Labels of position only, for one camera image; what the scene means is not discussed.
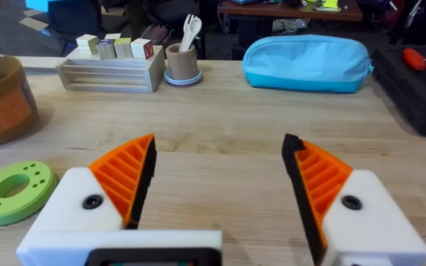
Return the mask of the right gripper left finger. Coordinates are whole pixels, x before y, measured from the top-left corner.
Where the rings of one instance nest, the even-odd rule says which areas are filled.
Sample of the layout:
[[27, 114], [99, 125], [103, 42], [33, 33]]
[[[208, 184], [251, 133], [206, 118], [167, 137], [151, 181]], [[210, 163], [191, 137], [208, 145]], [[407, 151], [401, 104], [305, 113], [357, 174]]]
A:
[[85, 265], [103, 233], [136, 229], [155, 173], [147, 134], [66, 171], [16, 250], [23, 265]]

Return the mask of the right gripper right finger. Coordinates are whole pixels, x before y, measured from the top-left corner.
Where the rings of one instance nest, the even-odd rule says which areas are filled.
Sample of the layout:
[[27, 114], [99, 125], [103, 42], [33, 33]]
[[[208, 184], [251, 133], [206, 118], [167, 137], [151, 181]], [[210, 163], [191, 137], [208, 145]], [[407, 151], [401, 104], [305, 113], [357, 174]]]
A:
[[282, 159], [315, 265], [426, 263], [425, 241], [372, 171], [293, 134], [284, 136]]

